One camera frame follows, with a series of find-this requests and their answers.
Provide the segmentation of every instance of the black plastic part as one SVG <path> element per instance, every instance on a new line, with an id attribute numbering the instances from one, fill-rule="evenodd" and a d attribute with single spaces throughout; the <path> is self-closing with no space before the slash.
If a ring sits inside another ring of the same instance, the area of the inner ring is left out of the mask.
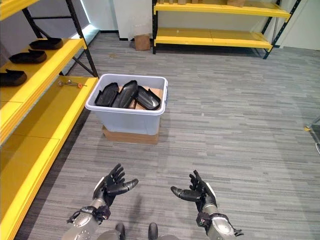
<path id="1" fill-rule="evenodd" d="M 0 86 L 13 87 L 23 84 L 27 80 L 27 75 L 24 71 L 9 70 L 0 73 Z"/>
<path id="2" fill-rule="evenodd" d="M 100 107 L 111 107 L 114 103 L 119 91 L 119 86 L 116 82 L 112 82 L 105 86 L 103 91 L 99 91 L 94 103 Z"/>
<path id="3" fill-rule="evenodd" d="M 181 189 L 172 186 L 171 191 L 178 198 L 188 202 L 199 202 L 201 200 L 201 193 L 195 190 Z"/>
<path id="4" fill-rule="evenodd" d="M 95 211 L 95 215 L 101 221 L 109 219 L 109 217 L 111 215 L 109 206 L 103 205 L 103 206 L 98 207 L 98 209 Z"/>
<path id="5" fill-rule="evenodd" d="M 117 223 L 117 225 L 115 226 L 115 230 L 117 230 L 120 233 L 120 240 L 125 240 L 126 230 L 125 225 L 122 222 Z"/>
<path id="6" fill-rule="evenodd" d="M 138 86 L 138 95 L 135 98 L 137 102 L 147 110 L 156 110 L 161 104 L 161 99 L 155 95 L 149 88 Z"/>
<path id="7" fill-rule="evenodd" d="M 48 38 L 41 39 L 37 41 L 33 41 L 29 44 L 29 46 L 33 49 L 44 49 L 44 50 L 56 50 L 62 48 L 64 43 L 61 38 Z"/>
<path id="8" fill-rule="evenodd" d="M 131 189 L 133 189 L 138 184 L 138 182 L 139 182 L 138 179 L 133 179 L 132 181 L 112 185 L 107 188 L 106 194 L 108 196 L 116 196 L 116 195 L 124 194 L 130 191 Z"/>
<path id="9" fill-rule="evenodd" d="M 14 64 L 40 64 L 47 59 L 45 51 L 28 50 L 9 57 Z"/>
<path id="10" fill-rule="evenodd" d="M 158 225 L 154 222 L 150 223 L 148 229 L 148 240 L 158 239 Z"/>
<path id="11" fill-rule="evenodd" d="M 127 109 L 138 94 L 138 83 L 132 80 L 126 83 L 112 104 L 113 108 Z"/>

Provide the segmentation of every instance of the plastic storage bin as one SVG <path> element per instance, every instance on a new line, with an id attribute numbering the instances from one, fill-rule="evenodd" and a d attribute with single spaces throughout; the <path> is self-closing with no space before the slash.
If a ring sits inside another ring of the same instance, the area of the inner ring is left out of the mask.
<path id="1" fill-rule="evenodd" d="M 140 86 L 162 89 L 161 105 L 158 110 L 137 110 L 115 107 L 96 106 L 95 99 L 99 90 L 110 83 L 123 86 L 136 80 Z M 139 76 L 122 74 L 104 74 L 85 103 L 85 108 L 93 111 L 110 132 L 156 135 L 159 130 L 160 116 L 165 112 L 168 81 L 160 76 Z"/>

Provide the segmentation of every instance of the metal shelving unit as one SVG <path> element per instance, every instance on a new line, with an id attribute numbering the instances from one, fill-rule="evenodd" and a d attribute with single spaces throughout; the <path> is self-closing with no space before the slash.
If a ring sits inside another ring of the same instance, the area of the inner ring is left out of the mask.
<path id="1" fill-rule="evenodd" d="M 286 28 L 300 1 L 301 0 L 296 0 L 291 12 L 288 13 L 280 8 L 281 0 L 277 0 L 276 3 L 247 1 L 244 7 L 225 5 L 225 1 L 221 0 L 202 0 L 200 3 L 192 4 L 188 2 L 184 5 L 177 3 L 169 4 L 168 2 L 160 4 L 157 3 L 157 0 L 152 0 L 153 54 L 156 54 L 157 44 L 184 44 L 262 48 L 266 51 L 263 59 L 266 59 Z M 159 11 L 255 15 L 269 18 L 261 32 L 195 28 L 158 28 Z M 269 43 L 263 34 L 273 17 L 285 18 L 285 22 L 272 43 Z"/>
<path id="2" fill-rule="evenodd" d="M 71 0 L 65 0 L 69 16 L 32 17 L 27 7 L 37 0 L 3 0 L 0 19 L 22 10 L 37 38 L 49 38 L 36 19 L 73 20 L 79 39 L 63 39 L 63 47 L 45 50 L 46 61 L 40 64 L 13 64 L 5 69 L 21 70 L 27 75 L 24 84 L 0 88 L 0 239 L 14 239 L 34 197 L 52 163 L 77 121 L 94 88 L 98 73 Z M 85 66 L 75 54 L 81 49 L 90 64 Z M 93 77 L 63 76 L 66 64 L 74 59 Z M 59 81 L 83 84 L 60 86 Z"/>

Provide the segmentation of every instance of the black shelf post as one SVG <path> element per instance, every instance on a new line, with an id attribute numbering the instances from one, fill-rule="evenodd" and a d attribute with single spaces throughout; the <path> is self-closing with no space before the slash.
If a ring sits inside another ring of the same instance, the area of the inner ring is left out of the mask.
<path id="1" fill-rule="evenodd" d="M 75 29 L 76 29 L 77 33 L 79 34 L 79 37 L 84 40 L 84 43 L 86 45 L 86 48 L 84 49 L 84 53 L 86 55 L 86 58 L 89 61 L 90 67 L 92 69 L 92 72 L 94 73 L 93 76 L 98 77 L 96 66 L 94 64 L 94 61 L 92 60 L 92 57 L 91 57 L 90 51 L 88 49 L 88 45 L 87 45 L 87 42 L 85 40 L 84 34 L 82 32 L 81 25 L 80 25 L 79 20 L 77 18 L 77 14 L 76 14 L 74 5 L 72 3 L 72 0 L 65 0 L 65 2 L 66 2 L 66 5 L 68 6 L 68 9 L 69 9 L 71 18 L 73 20 Z"/>
<path id="2" fill-rule="evenodd" d="M 274 40 L 271 43 L 272 47 L 271 47 L 270 51 L 266 52 L 266 54 L 264 55 L 263 59 L 267 59 L 267 57 L 269 56 L 269 54 L 272 51 L 272 49 L 274 49 L 277 41 L 279 40 L 279 38 L 280 38 L 281 34 L 283 33 L 283 31 L 285 30 L 286 26 L 288 25 L 290 19 L 292 18 L 293 14 L 295 13 L 295 11 L 296 11 L 297 7 L 299 6 L 300 2 L 301 2 L 301 0 L 296 0 L 295 1 L 295 4 L 293 5 L 293 7 L 291 9 L 290 17 L 289 17 L 288 21 L 283 23 L 281 29 L 279 30 L 278 34 L 276 35 L 276 37 L 274 38 Z"/>
<path id="3" fill-rule="evenodd" d="M 49 36 L 49 34 L 47 34 L 45 31 L 43 31 L 39 26 L 37 26 L 37 24 L 35 23 L 35 20 L 37 19 L 72 19 L 73 20 L 73 23 L 74 23 L 74 26 L 75 26 L 75 29 L 76 29 L 76 32 L 78 33 L 79 37 L 81 39 L 84 40 L 84 43 L 85 43 L 85 46 L 86 48 L 84 49 L 84 53 L 86 55 L 86 58 L 88 59 L 88 62 L 90 64 L 90 67 L 91 69 L 89 69 L 86 65 L 84 65 L 79 59 L 77 59 L 76 57 L 73 57 L 72 59 L 78 63 L 81 67 L 83 67 L 85 70 L 87 70 L 91 75 L 93 75 L 94 77 L 99 77 L 98 76 L 98 72 L 96 70 L 96 67 L 95 67 L 95 64 L 94 64 L 94 61 L 92 60 L 92 57 L 91 57 L 91 54 L 90 54 L 90 51 L 88 49 L 88 45 L 87 45 L 87 42 L 85 40 L 85 37 L 84 37 L 84 34 L 82 32 L 82 29 L 81 29 L 81 25 L 79 23 L 79 20 L 77 18 L 77 14 L 76 14 L 76 11 L 75 11 L 75 8 L 74 8 L 74 5 L 72 3 L 72 0 L 65 0 L 66 2 L 66 5 L 69 9 L 69 12 L 70 12 L 70 15 L 68 16 L 40 16 L 40 17 L 32 17 L 28 8 L 24 8 L 22 10 L 26 20 L 28 21 L 28 23 L 30 24 L 34 34 L 36 35 L 37 38 L 41 39 L 43 38 L 42 35 L 44 35 L 46 38 L 51 38 Z"/>
<path id="4" fill-rule="evenodd" d="M 153 38 L 152 53 L 153 54 L 156 54 L 155 40 L 157 38 L 157 31 L 158 31 L 158 11 L 156 11 L 154 15 L 154 8 L 156 4 L 157 4 L 157 0 L 152 0 L 152 38 Z"/>

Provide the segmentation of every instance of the cardboard base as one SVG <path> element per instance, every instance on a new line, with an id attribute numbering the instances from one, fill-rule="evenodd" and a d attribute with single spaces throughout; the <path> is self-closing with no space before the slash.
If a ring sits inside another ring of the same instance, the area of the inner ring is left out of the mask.
<path id="1" fill-rule="evenodd" d="M 156 135 L 147 135 L 127 132 L 114 132 L 108 131 L 105 126 L 102 127 L 102 131 L 106 139 L 112 142 L 156 145 L 159 140 L 159 133 Z"/>

